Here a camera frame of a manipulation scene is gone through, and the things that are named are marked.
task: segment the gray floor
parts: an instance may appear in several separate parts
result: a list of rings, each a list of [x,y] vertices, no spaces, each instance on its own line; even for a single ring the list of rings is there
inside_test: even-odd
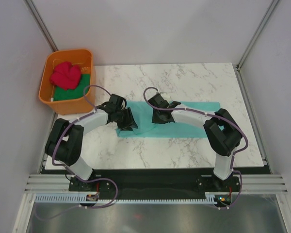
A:
[[[38,204],[49,217],[71,204]],[[241,196],[230,210],[204,205],[117,204],[74,209],[53,220],[33,218],[34,233],[284,233],[275,196]]]

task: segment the white wall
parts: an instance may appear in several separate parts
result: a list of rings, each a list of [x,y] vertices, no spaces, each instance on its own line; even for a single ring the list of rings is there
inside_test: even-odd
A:
[[[291,195],[291,0],[281,1],[241,74],[249,89],[268,159]]]
[[[36,172],[52,111],[37,93],[50,48],[22,0],[0,0],[0,233]]]
[[[33,0],[60,50],[97,65],[238,63],[271,0]]]

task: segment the teal cloth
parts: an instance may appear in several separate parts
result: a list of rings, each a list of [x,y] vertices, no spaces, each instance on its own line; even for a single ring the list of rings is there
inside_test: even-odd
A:
[[[217,111],[220,109],[219,102],[181,102],[184,105],[204,111]],[[131,108],[132,115],[138,125],[133,131],[116,130],[118,137],[207,137],[204,129],[192,127],[184,123],[153,124],[151,108],[144,101],[127,101],[127,107]]]

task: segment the orange bin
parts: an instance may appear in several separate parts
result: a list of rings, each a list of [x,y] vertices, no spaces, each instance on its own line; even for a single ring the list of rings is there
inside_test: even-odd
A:
[[[71,62],[78,65],[83,74],[91,74],[90,84],[96,82],[96,72],[93,66],[93,54],[89,50],[63,50],[52,53],[45,63],[44,72],[39,91],[39,99],[50,106],[56,113],[65,115],[73,113],[87,113],[93,109],[84,97],[74,100],[51,101],[55,93],[55,86],[49,81],[54,68],[62,62]],[[90,87],[86,97],[95,103],[95,88]]]

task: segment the table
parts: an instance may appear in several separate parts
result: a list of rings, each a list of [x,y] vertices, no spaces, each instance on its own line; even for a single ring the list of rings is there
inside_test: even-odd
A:
[[[127,100],[141,101],[148,86],[168,92],[177,101],[218,101],[249,139],[234,166],[263,166],[249,116],[231,63],[97,66],[97,84]],[[155,94],[149,90],[148,96]],[[96,90],[96,104],[109,96]],[[59,115],[75,119],[82,116]],[[99,127],[83,138],[82,156],[93,169],[214,167],[215,152],[207,138],[118,138],[115,123]],[[45,169],[62,169],[51,164]]]

